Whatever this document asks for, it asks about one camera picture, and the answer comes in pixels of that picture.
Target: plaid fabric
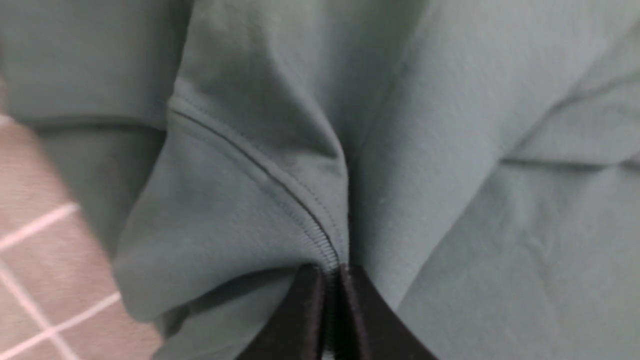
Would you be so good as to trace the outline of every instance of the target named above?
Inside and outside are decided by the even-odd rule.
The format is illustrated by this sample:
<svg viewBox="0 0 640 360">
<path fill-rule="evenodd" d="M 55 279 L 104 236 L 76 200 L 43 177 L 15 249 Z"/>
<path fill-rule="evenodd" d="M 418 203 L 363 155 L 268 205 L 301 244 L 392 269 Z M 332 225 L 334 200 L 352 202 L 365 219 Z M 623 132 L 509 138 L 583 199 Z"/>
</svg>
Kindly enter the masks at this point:
<svg viewBox="0 0 640 360">
<path fill-rule="evenodd" d="M 109 264 L 28 129 L 0 115 L 0 360 L 149 359 Z"/>
</svg>

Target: seam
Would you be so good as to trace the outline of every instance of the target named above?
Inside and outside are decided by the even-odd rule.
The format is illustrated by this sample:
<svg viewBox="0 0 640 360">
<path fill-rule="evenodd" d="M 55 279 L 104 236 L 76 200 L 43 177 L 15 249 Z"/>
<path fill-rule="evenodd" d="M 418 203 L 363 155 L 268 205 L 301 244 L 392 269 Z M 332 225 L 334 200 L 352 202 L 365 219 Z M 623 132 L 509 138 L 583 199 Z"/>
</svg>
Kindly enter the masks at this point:
<svg viewBox="0 0 640 360">
<path fill-rule="evenodd" d="M 292 173 L 286 171 L 285 169 L 283 169 L 280 165 L 278 165 L 278 163 L 273 159 L 273 157 L 271 157 L 269 154 L 267 154 L 265 151 L 263 151 L 259 146 L 255 145 L 248 136 L 246 136 L 244 133 L 242 133 L 240 130 L 237 130 L 235 127 L 231 126 L 228 122 L 218 118 L 215 114 L 213 114 L 212 112 L 203 109 L 202 107 L 196 105 L 193 101 L 190 101 L 189 99 L 179 95 L 179 94 L 175 94 L 176 98 L 183 100 L 184 102 L 186 102 L 187 104 L 191 105 L 192 107 L 194 107 L 195 110 L 199 111 L 200 113 L 202 113 L 203 115 L 207 115 L 208 117 L 210 117 L 212 120 L 219 122 L 221 124 L 223 124 L 224 126 L 226 126 L 229 130 L 231 130 L 231 132 L 237 134 L 238 136 L 240 136 L 242 139 L 246 140 L 247 143 L 253 147 L 256 151 L 258 151 L 261 155 L 263 155 L 264 157 L 266 157 L 269 161 L 272 162 L 272 164 L 274 164 L 274 166 L 276 166 L 280 171 L 282 171 L 283 173 L 287 174 L 288 176 L 290 176 L 292 179 L 294 179 L 298 185 L 302 186 L 309 194 L 311 194 L 311 196 L 314 198 L 314 200 L 316 201 L 316 204 L 320 205 L 322 207 L 322 209 L 324 210 L 324 213 L 327 214 L 329 221 L 331 223 L 331 226 L 333 227 L 333 230 L 335 231 L 335 233 L 338 235 L 338 240 L 340 241 L 340 245 L 342 245 L 342 247 L 344 248 L 345 243 L 344 243 L 344 239 L 342 237 L 342 233 L 338 230 L 337 226 L 335 225 L 335 221 L 333 219 L 333 217 L 331 216 L 331 213 L 327 210 L 327 208 L 324 206 L 324 204 L 322 203 L 322 201 L 320 201 L 320 199 L 318 198 L 318 196 L 303 182 L 301 182 L 295 175 L 293 175 Z M 215 129 L 213 129 L 210 126 L 206 126 L 205 124 L 201 123 L 200 121 L 198 121 L 197 119 L 194 119 L 192 117 L 187 116 L 186 114 L 183 114 L 179 111 L 176 110 L 172 110 L 176 113 L 180 113 L 181 115 L 185 116 L 186 118 L 188 118 L 189 120 L 196 122 L 197 124 L 200 124 L 201 126 L 210 129 L 212 132 L 216 133 L 218 136 L 221 136 L 222 138 L 226 139 L 226 141 L 228 141 L 229 143 L 234 144 L 235 147 L 237 148 L 241 148 L 240 146 L 238 146 L 237 144 L 235 144 L 231 139 L 228 139 L 224 136 L 222 136 L 219 132 L 217 132 Z M 255 163 L 260 163 L 259 161 L 257 161 L 256 159 L 253 159 L 253 157 L 251 157 L 249 154 L 247 154 L 246 152 L 244 152 L 244 155 L 247 156 L 248 158 L 250 158 L 253 162 Z M 280 183 L 282 186 L 284 186 L 285 188 L 288 188 L 286 186 L 286 184 L 283 184 L 281 181 L 279 181 L 275 176 L 271 175 L 271 177 L 273 177 L 274 179 L 276 179 L 276 181 L 278 183 Z M 296 198 L 296 200 L 298 202 L 300 202 L 301 204 L 304 204 L 304 202 L 299 199 L 297 196 L 295 196 L 295 194 L 292 193 L 292 196 L 294 198 Z M 324 233 L 324 235 L 327 237 L 327 239 L 330 239 L 331 236 L 329 236 L 329 234 L 322 229 L 322 232 Z"/>
<path fill-rule="evenodd" d="M 189 135 L 189 136 L 191 136 L 191 137 L 193 137 L 193 138 L 195 138 L 195 139 L 197 139 L 197 140 L 200 140 L 200 141 L 202 141 L 202 142 L 204 142 L 204 143 L 206 143 L 206 144 L 208 144 L 208 145 L 215 145 L 215 144 L 213 144 L 213 142 L 212 142 L 212 141 L 210 141 L 209 139 L 206 139 L 204 136 L 202 136 L 202 135 L 200 135 L 200 134 L 195 133 L 194 131 L 192 131 L 191 129 L 189 129 L 188 127 L 186 127 L 186 126 L 185 126 L 185 125 L 183 125 L 183 124 L 179 124 L 178 122 L 174 122 L 174 123 L 173 123 L 173 125 L 174 125 L 174 126 L 176 126 L 177 128 L 179 128 L 183 133 L 185 133 L 185 134 L 187 134 L 187 135 Z M 211 133 L 213 133 L 213 134 L 214 134 L 214 135 L 216 135 L 216 136 L 219 136 L 220 138 L 224 139 L 224 141 L 226 141 L 226 142 L 230 143 L 232 146 L 234 146 L 236 149 L 238 149 L 238 148 L 235 146 L 235 144 L 233 144 L 233 142 L 231 142 L 229 139 L 225 138 L 223 135 L 221 135 L 221 134 L 219 134 L 219 133 L 217 133 L 217 132 L 215 132 L 215 131 L 213 131 L 213 130 L 211 131 Z M 245 155 L 247 158 L 249 158 L 252 162 L 254 162 L 254 163 L 255 163 L 255 160 L 251 159 L 251 157 L 249 157 L 247 154 L 245 154 L 242 150 L 239 150 L 239 151 L 240 151 L 240 153 L 241 153 L 241 154 Z M 224 152 L 220 152 L 220 153 L 221 153 L 222 155 L 224 155 L 225 157 L 229 158 L 228 154 L 225 154 Z M 265 173 L 266 173 L 267 175 L 269 175 L 269 178 L 270 178 L 270 179 L 273 179 L 273 177 L 272 177 L 268 172 L 265 172 Z M 258 182 L 257 182 L 257 181 L 252 177 L 252 176 L 247 176 L 247 177 L 248 177 L 249 179 L 251 179 L 254 183 L 259 184 L 259 183 L 258 183 Z M 307 239 L 308 239 L 309 241 L 311 241 L 311 242 L 316 246 L 316 248 L 320 251 L 320 254 L 324 257 L 324 260 L 326 261 L 327 266 L 330 266 L 330 265 L 331 265 L 331 263 L 332 263 L 333 261 L 331 261 L 331 260 L 330 260 L 330 258 L 329 258 L 329 256 L 328 256 L 328 254 L 327 254 L 327 253 L 326 253 L 326 251 L 323 249 L 322 245 L 321 245 L 317 240 L 313 239 L 313 237 L 311 237 L 311 235 L 309 234 L 309 232 L 308 232 L 308 231 L 307 231 L 307 229 L 305 228 L 305 226 L 304 226 L 303 222 L 302 222 L 302 221 L 299 221 L 297 218 L 295 218 L 295 217 L 293 216 L 293 214 L 292 214 L 288 209 L 286 209 L 286 205 L 285 205 L 284 203 L 280 202 L 279 200 L 277 200 L 277 199 L 274 197 L 274 194 L 270 193 L 269 191 L 265 191 L 265 190 L 263 190 L 262 188 L 260 188 L 260 190 L 261 190 L 261 192 L 262 192 L 262 193 L 266 194 L 266 195 L 269 197 L 269 199 L 271 199 L 271 201 L 273 201 L 273 202 L 274 202 L 274 203 L 275 203 L 275 204 L 276 204 L 276 205 L 277 205 L 277 206 L 282 210 L 282 212 L 283 212 L 285 215 L 287 215 L 287 216 L 289 217 L 289 219 L 290 219 L 291 221 L 293 221 L 293 222 L 294 222 L 294 224 L 296 224 L 296 225 L 297 225 L 297 226 L 298 226 L 298 227 L 299 227 L 299 228 L 300 228 L 300 229 L 305 233 L 305 235 L 307 236 Z"/>
</svg>

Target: stitching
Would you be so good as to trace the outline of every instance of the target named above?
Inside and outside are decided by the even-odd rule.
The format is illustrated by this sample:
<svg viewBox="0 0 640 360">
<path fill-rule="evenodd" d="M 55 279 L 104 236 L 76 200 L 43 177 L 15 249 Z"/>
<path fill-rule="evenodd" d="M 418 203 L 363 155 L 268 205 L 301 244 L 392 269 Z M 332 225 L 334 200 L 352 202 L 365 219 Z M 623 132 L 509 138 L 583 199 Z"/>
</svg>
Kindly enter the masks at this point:
<svg viewBox="0 0 640 360">
<path fill-rule="evenodd" d="M 201 136 L 200 134 L 195 133 L 194 131 L 192 131 L 191 129 L 186 127 L 185 125 L 179 124 L 178 122 L 174 123 L 174 125 L 179 127 L 180 130 L 182 130 L 187 135 L 192 136 L 193 138 L 195 138 L 197 140 L 200 140 L 200 141 L 206 143 L 207 145 L 215 145 L 212 141 L 210 141 L 209 139 L 206 139 L 204 136 Z M 226 139 L 224 136 L 220 135 L 219 133 L 216 133 L 215 131 L 213 131 L 212 133 L 220 136 L 222 139 L 224 139 L 227 142 L 233 144 L 231 141 L 229 141 L 228 139 Z M 229 158 L 229 156 L 227 154 L 225 154 L 224 152 L 220 152 L 220 153 L 222 155 L 224 155 L 225 157 Z M 249 179 L 251 179 L 254 183 L 258 184 L 258 182 L 253 177 L 251 177 L 251 176 L 247 176 L 247 177 Z M 307 238 L 318 248 L 318 250 L 320 251 L 320 253 L 324 257 L 324 260 L 327 262 L 327 265 L 330 264 L 331 261 L 330 261 L 328 255 L 327 255 L 327 253 L 324 251 L 324 249 L 320 245 L 320 243 L 317 240 L 314 240 L 313 237 L 311 237 L 311 235 L 309 234 L 309 232 L 305 228 L 304 224 L 301 221 L 299 221 L 297 218 L 295 218 L 293 216 L 293 214 L 286 209 L 288 207 L 285 204 L 283 204 L 280 201 L 278 201 L 273 196 L 273 194 L 271 194 L 270 192 L 268 192 L 268 191 L 262 191 L 262 192 L 265 193 L 269 197 L 269 199 L 271 199 L 271 201 L 273 201 L 285 213 L 285 215 L 287 215 L 294 222 L 294 224 L 296 224 L 305 233 Z"/>
<path fill-rule="evenodd" d="M 219 119 L 215 114 L 211 113 L 208 110 L 205 110 L 203 108 L 201 108 L 200 106 L 196 105 L 194 102 L 190 101 L 189 99 L 176 94 L 175 95 L 178 99 L 183 100 L 184 102 L 186 102 L 187 104 L 191 105 L 192 107 L 194 107 L 196 110 L 198 110 L 200 113 L 202 113 L 203 115 L 207 115 L 208 117 L 212 118 L 212 120 L 216 120 L 219 123 L 222 123 L 224 126 L 226 126 L 229 130 L 231 130 L 233 133 L 237 134 L 238 136 L 240 136 L 242 139 L 244 139 L 245 141 L 247 141 L 255 150 L 257 150 L 259 153 L 261 153 L 263 156 L 265 156 L 267 159 L 269 159 L 280 171 L 284 172 L 285 174 L 289 175 L 290 177 L 292 177 L 300 186 L 302 186 L 304 189 L 306 189 L 306 191 L 308 191 L 309 194 L 311 194 L 311 196 L 313 196 L 314 200 L 316 201 L 316 204 L 320 205 L 322 207 L 322 209 L 324 210 L 324 212 L 328 215 L 329 220 L 331 222 L 331 226 L 333 227 L 333 230 L 336 232 L 336 234 L 338 234 L 338 240 L 340 240 L 340 244 L 342 245 L 342 247 L 344 247 L 344 240 L 342 238 L 342 233 L 338 230 L 338 228 L 335 225 L 335 221 L 333 219 L 333 217 L 331 216 L 331 213 L 327 210 L 327 208 L 324 206 L 324 204 L 322 203 L 322 201 L 320 201 L 320 199 L 318 198 L 318 196 L 305 184 L 302 183 L 296 176 L 294 176 L 292 173 L 286 171 L 285 169 L 283 169 L 280 165 L 278 165 L 278 163 L 266 152 L 264 152 L 260 147 L 258 147 L 257 145 L 255 145 L 249 138 L 248 136 L 246 136 L 244 133 L 242 133 L 241 131 L 237 130 L 236 128 L 234 128 L 233 126 L 231 126 L 229 123 L 225 122 L 223 119 Z M 199 121 L 197 121 L 196 119 L 191 119 L 194 122 L 197 122 L 198 124 L 204 126 L 204 124 L 200 123 Z M 211 131 L 217 133 L 213 128 L 211 127 L 207 127 L 204 126 L 207 129 L 210 129 Z M 329 234 L 327 234 L 324 230 L 323 230 L 324 234 L 326 235 L 326 237 L 329 239 L 330 236 Z"/>
<path fill-rule="evenodd" d="M 51 331 L 51 323 L 47 317 L 3 262 L 0 262 L 0 281 L 4 283 L 9 292 L 44 332 Z M 79 360 L 78 356 L 57 332 L 52 332 L 50 339 L 65 360 Z"/>
</svg>

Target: cotton fleece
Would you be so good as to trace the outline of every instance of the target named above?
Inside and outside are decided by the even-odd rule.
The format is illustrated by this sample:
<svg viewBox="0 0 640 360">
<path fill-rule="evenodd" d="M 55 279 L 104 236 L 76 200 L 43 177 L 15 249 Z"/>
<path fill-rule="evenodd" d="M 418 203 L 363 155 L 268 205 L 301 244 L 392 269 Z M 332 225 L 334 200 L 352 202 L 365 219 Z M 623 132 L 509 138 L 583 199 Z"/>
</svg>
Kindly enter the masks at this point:
<svg viewBox="0 0 640 360">
<path fill-rule="evenodd" d="M 182 33 L 186 22 L 167 7 L 102 6 L 132 14 L 143 3 L 171 19 L 158 22 L 158 33 Z M 132 164 L 155 160 L 162 134 L 149 127 L 166 130 L 144 189 L 128 187 L 132 211 L 121 204 L 126 216 L 106 227 L 124 229 L 103 236 L 130 314 L 156 321 L 168 338 L 156 359 L 232 359 L 283 297 L 290 269 L 315 263 L 331 276 L 349 260 L 443 360 L 640 352 L 640 3 L 180 5 L 193 8 L 179 61 L 167 60 L 176 45 L 166 37 L 127 34 L 128 42 L 156 44 L 169 70 L 131 56 L 134 47 L 85 54 L 76 34 L 88 21 L 77 19 L 97 15 L 73 1 L 48 5 L 71 24 L 0 21 L 0 36 L 13 43 L 6 71 L 18 118 L 33 117 L 26 94 L 42 91 L 24 74 L 59 60 L 23 56 L 32 63 L 19 65 L 20 54 L 42 47 L 23 41 L 29 32 L 21 29 L 49 26 L 65 34 L 51 40 L 56 51 L 98 59 L 90 74 L 135 74 L 139 88 L 62 68 L 52 84 L 68 88 L 60 98 L 77 109 L 43 109 L 34 126 L 56 126 L 52 116 L 118 117 L 103 124 L 157 139 L 138 152 L 118 146 L 124 134 L 100 135 L 112 136 L 105 141 L 122 154 L 118 163 L 146 159 Z M 27 19 L 30 6 L 5 0 L 0 17 Z M 117 27 L 86 36 L 118 45 Z M 120 52 L 128 56 L 102 61 Z M 157 121 L 157 103 L 142 99 L 157 91 L 150 79 L 172 71 L 173 93 Z M 92 97 L 99 106 L 75 105 L 87 101 L 77 81 L 104 94 Z M 123 127 L 123 117 L 140 127 Z M 87 136 L 70 131 L 64 136 Z M 87 171 L 49 148 L 70 184 Z M 131 184 L 140 184 L 149 166 L 123 171 L 139 168 Z M 78 197 L 91 199 L 96 190 L 80 183 Z M 89 214 L 95 204 L 86 203 Z"/>
</svg>

